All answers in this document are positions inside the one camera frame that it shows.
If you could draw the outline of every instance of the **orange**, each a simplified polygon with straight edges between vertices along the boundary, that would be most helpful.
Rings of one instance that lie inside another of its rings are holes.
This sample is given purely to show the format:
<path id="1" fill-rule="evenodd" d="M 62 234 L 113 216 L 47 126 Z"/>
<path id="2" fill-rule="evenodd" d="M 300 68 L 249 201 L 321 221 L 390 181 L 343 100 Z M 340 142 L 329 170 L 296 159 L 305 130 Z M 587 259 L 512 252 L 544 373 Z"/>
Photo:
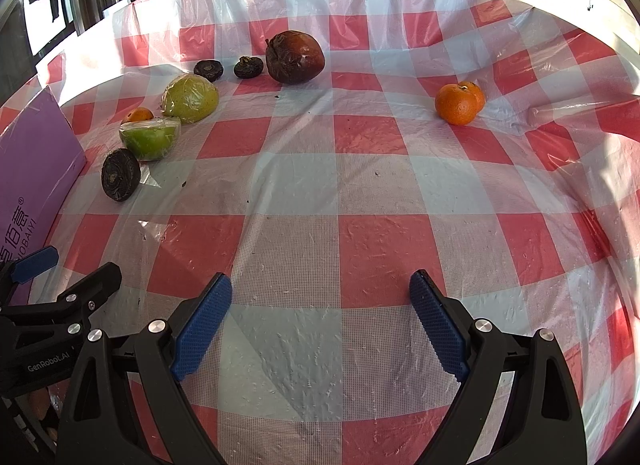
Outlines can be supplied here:
<path id="1" fill-rule="evenodd" d="M 469 88 L 469 91 L 476 96 L 476 100 L 478 100 L 478 113 L 479 113 L 480 110 L 484 108 L 484 104 L 486 103 L 486 100 L 484 99 L 484 93 L 482 93 L 482 90 L 480 89 L 478 84 L 468 80 L 463 80 L 460 83 L 460 86 L 466 86 L 467 88 Z"/>
<path id="2" fill-rule="evenodd" d="M 127 122 L 142 122 L 143 120 L 151 120 L 154 117 L 154 114 L 146 108 L 135 108 L 129 112 L 129 114 L 124 117 L 122 124 L 126 124 Z"/>
<path id="3" fill-rule="evenodd" d="M 475 119 L 484 106 L 484 95 L 473 83 L 445 84 L 438 91 L 435 104 L 441 118 L 449 124 L 464 126 Z"/>

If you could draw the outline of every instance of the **blue gripper pad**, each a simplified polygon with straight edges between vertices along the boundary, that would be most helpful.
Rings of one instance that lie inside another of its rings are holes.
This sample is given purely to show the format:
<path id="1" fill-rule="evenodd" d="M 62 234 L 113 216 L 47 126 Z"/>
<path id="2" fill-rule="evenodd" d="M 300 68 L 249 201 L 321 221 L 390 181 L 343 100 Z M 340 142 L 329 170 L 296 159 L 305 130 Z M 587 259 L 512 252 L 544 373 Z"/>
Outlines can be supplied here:
<path id="1" fill-rule="evenodd" d="M 231 280 L 226 275 L 218 279 L 198 309 L 175 340 L 174 364 L 171 372 L 177 381 L 197 371 L 220 323 L 231 306 Z"/>
<path id="2" fill-rule="evenodd" d="M 419 272 L 411 276 L 409 296 L 442 368 L 463 382 L 469 375 L 466 343 L 433 289 Z"/>
<path id="3" fill-rule="evenodd" d="M 20 283 L 23 285 L 28 281 L 31 281 L 37 275 L 43 273 L 43 271 L 49 270 L 58 264 L 58 251 L 55 247 L 44 247 L 33 254 L 28 255 L 16 261 L 14 271 L 12 271 L 11 278 L 14 283 Z"/>

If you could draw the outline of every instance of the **purple box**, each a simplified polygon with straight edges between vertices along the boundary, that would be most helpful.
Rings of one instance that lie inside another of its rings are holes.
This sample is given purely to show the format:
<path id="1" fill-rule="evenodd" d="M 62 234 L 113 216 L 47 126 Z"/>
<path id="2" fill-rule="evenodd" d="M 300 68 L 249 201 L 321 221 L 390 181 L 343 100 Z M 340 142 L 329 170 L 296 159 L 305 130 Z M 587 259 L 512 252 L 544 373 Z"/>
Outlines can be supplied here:
<path id="1" fill-rule="evenodd" d="M 0 135 L 0 259 L 41 249 L 86 159 L 49 89 L 36 95 Z M 31 283 L 12 304 L 25 304 Z"/>

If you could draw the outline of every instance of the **metal screw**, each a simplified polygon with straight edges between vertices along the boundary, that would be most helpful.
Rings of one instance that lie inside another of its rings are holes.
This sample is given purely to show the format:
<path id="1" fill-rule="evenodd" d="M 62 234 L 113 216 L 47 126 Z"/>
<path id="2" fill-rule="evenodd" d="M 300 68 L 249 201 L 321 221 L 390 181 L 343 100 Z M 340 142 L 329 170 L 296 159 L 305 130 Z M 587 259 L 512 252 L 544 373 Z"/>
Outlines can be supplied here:
<path id="1" fill-rule="evenodd" d="M 87 339 L 89 339 L 90 342 L 96 342 L 101 338 L 102 338 L 102 330 L 91 330 L 89 332 L 89 335 L 87 336 Z"/>
<path id="2" fill-rule="evenodd" d="M 494 328 L 494 325 L 486 319 L 478 319 L 476 321 L 476 330 L 484 333 L 490 332 Z"/>
<path id="3" fill-rule="evenodd" d="M 540 333 L 540 338 L 544 339 L 544 340 L 553 340 L 556 338 L 556 336 L 554 335 L 554 333 L 547 329 L 547 328 L 543 328 L 542 330 L 540 330 L 538 333 Z"/>
<path id="4" fill-rule="evenodd" d="M 164 328 L 166 328 L 166 324 L 162 319 L 153 320 L 149 323 L 149 331 L 151 333 L 160 333 L 164 331 Z"/>

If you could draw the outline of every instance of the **tablecloth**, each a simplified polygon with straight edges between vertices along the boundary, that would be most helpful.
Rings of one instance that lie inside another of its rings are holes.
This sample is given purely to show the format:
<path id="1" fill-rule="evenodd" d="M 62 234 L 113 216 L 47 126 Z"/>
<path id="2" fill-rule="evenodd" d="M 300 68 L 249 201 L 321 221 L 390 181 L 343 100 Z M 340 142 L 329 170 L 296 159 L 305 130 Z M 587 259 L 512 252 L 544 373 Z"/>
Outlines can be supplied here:
<path id="1" fill-rule="evenodd" d="M 287 29 L 322 46 L 318 77 L 234 77 L 240 55 Z M 143 167 L 129 201 L 110 201 L 99 172 L 123 116 L 157 112 L 204 58 L 225 66 L 220 106 Z M 465 79 L 487 103 L 450 126 L 434 95 Z M 94 326 L 117 335 L 224 271 L 233 305 L 183 387 L 229 464 L 404 465 L 457 390 L 409 304 L 425 268 L 503 331 L 554 331 L 592 463 L 636 393 L 639 80 L 599 40 L 516 0 L 139 0 L 39 74 L 89 162 L 49 235 L 60 264 L 31 301 L 114 261 L 123 286 Z M 509 387 L 473 457 L 490 450 Z"/>

